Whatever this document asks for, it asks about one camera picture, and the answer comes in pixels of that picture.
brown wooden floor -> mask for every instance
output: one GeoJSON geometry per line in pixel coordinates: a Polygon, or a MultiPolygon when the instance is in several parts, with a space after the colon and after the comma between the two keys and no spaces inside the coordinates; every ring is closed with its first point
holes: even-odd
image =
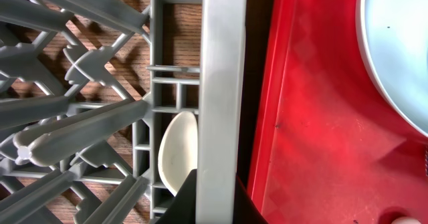
{"type": "MultiPolygon", "coordinates": [[[[142,11],[150,0],[123,0],[138,11],[142,11]]],[[[247,180],[249,158],[251,156],[253,131],[257,118],[258,100],[263,76],[264,56],[268,40],[272,0],[248,0],[247,10],[247,51],[244,71],[243,106],[241,115],[241,136],[239,147],[238,174],[243,182],[247,180]]],[[[164,8],[164,65],[198,66],[201,44],[201,6],[200,5],[165,5],[164,8]]],[[[118,31],[98,25],[83,17],[73,18],[68,27],[81,39],[88,49],[98,49],[102,45],[111,45],[120,35],[118,31]]],[[[10,26],[18,34],[21,41],[31,42],[38,35],[30,29],[10,26]]],[[[44,49],[39,59],[51,72],[64,80],[69,61],[65,58],[62,49],[67,41],[57,35],[44,49]]],[[[110,60],[106,68],[114,74],[119,82],[134,96],[141,98],[149,91],[149,48],[145,40],[138,35],[134,37],[110,60]]],[[[179,78],[198,78],[198,75],[175,74],[179,78]]],[[[163,100],[174,102],[173,87],[163,88],[163,100]]],[[[187,90],[187,103],[197,106],[198,89],[187,90]]],[[[42,96],[41,90],[34,84],[16,81],[8,94],[14,98],[28,98],[42,96]]],[[[121,98],[112,88],[106,88],[98,83],[90,82],[78,96],[79,101],[89,102],[116,102],[121,98]]],[[[111,136],[108,142],[132,166],[131,132],[125,128],[111,136]]],[[[29,185],[34,179],[20,179],[24,185],[29,185]]],[[[115,185],[85,183],[101,200],[105,201],[114,190],[115,185]]],[[[61,197],[50,202],[47,207],[64,223],[73,223],[75,206],[80,199],[72,192],[66,191],[61,197]]],[[[147,223],[149,202],[142,197],[135,208],[125,219],[125,223],[147,223]]]]}

